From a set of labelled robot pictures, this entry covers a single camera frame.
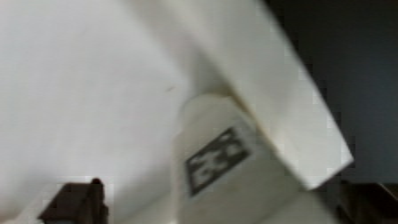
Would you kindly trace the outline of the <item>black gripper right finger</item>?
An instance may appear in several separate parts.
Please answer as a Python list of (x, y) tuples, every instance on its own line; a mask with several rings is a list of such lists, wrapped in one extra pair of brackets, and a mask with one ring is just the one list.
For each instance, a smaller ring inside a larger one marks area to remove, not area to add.
[(342, 181), (337, 214), (344, 224), (398, 224), (398, 183)]

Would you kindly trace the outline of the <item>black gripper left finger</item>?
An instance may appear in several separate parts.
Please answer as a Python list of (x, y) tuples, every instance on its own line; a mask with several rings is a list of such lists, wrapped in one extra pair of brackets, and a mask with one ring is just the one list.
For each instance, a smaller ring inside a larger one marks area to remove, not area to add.
[(42, 224), (108, 224), (104, 185), (97, 178), (88, 183), (65, 183), (37, 216)]

